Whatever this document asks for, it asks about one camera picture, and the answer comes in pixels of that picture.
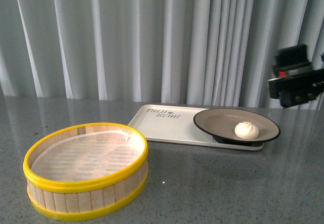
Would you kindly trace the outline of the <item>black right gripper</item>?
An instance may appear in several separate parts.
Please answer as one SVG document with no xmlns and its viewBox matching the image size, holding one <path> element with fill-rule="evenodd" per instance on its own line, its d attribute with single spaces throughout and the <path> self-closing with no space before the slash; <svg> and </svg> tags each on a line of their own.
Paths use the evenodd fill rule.
<svg viewBox="0 0 324 224">
<path fill-rule="evenodd" d="M 308 103 L 323 93 L 323 69 L 314 69 L 305 44 L 278 50 L 272 71 L 269 95 L 284 108 Z"/>
</svg>

